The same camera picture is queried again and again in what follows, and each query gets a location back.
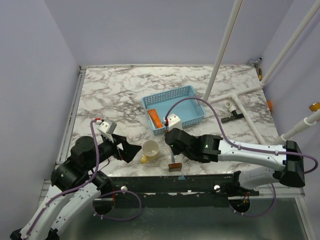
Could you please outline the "yellow mug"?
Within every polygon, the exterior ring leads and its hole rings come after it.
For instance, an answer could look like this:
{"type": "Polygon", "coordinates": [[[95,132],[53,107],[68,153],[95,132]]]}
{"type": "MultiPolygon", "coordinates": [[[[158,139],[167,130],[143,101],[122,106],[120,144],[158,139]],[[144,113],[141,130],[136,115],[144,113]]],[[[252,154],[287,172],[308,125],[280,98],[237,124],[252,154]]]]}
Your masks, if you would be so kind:
{"type": "Polygon", "coordinates": [[[142,157],[140,159],[141,164],[155,161],[160,156],[160,146],[157,141],[152,139],[147,140],[143,143],[141,151],[142,151],[142,157]]]}

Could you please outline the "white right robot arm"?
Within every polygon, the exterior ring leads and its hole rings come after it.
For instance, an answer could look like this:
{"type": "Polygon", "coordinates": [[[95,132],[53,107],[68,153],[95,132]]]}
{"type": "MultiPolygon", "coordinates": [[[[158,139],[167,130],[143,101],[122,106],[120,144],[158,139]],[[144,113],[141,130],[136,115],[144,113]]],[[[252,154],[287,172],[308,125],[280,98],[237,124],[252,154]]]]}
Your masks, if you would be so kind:
{"type": "Polygon", "coordinates": [[[166,132],[164,140],[175,156],[182,154],[192,161],[257,165],[256,169],[241,171],[230,183],[230,191],[236,196],[273,183],[292,188],[305,186],[304,158],[293,141],[284,145],[249,144],[218,135],[193,136],[178,128],[166,132]]]}

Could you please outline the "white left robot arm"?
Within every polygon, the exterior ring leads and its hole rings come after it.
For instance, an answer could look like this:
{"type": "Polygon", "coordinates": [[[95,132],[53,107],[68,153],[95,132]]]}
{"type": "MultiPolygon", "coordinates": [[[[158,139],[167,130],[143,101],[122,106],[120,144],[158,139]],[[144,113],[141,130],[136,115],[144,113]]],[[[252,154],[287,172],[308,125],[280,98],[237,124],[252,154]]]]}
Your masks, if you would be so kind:
{"type": "Polygon", "coordinates": [[[113,134],[98,144],[95,136],[82,136],[70,156],[52,172],[51,186],[28,224],[10,234],[12,240],[57,240],[62,227],[82,207],[97,197],[114,197],[112,180],[100,171],[99,164],[110,157],[131,162],[141,150],[126,137],[113,134]]]}

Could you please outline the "orange yellow clamp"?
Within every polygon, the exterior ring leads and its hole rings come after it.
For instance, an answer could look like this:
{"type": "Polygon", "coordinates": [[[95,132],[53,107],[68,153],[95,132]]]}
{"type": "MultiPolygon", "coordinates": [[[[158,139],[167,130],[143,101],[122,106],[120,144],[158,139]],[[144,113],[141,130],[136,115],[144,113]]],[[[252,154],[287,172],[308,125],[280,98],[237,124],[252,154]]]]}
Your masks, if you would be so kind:
{"type": "Polygon", "coordinates": [[[320,102],[314,102],[308,107],[312,112],[320,110],[320,102]]]}

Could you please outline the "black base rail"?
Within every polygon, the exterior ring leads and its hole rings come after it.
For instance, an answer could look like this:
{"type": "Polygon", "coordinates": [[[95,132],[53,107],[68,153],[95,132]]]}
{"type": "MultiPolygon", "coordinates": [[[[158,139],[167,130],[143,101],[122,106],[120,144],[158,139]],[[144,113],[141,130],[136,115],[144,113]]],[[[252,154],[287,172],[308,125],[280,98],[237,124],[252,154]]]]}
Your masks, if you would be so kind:
{"type": "Polygon", "coordinates": [[[240,187],[237,171],[231,174],[127,176],[98,175],[101,195],[92,203],[99,213],[112,208],[227,208],[229,198],[246,194],[258,196],[254,190],[240,187]]]}

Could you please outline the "white pvc pipe frame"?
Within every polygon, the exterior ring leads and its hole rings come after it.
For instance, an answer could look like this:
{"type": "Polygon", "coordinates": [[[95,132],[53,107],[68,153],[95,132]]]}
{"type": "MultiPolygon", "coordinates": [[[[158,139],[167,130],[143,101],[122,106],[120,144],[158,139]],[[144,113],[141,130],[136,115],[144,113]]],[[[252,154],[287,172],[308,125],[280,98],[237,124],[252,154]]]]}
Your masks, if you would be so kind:
{"type": "Polygon", "coordinates": [[[278,137],[271,107],[265,97],[267,86],[293,56],[319,15],[318,0],[293,1],[262,55],[262,81],[258,80],[258,72],[251,66],[230,66],[230,73],[225,66],[222,67],[215,85],[218,96],[210,96],[209,102],[220,119],[232,116],[233,111],[243,114],[244,118],[223,124],[231,138],[244,140],[249,135],[250,142],[266,145],[278,137]]]}

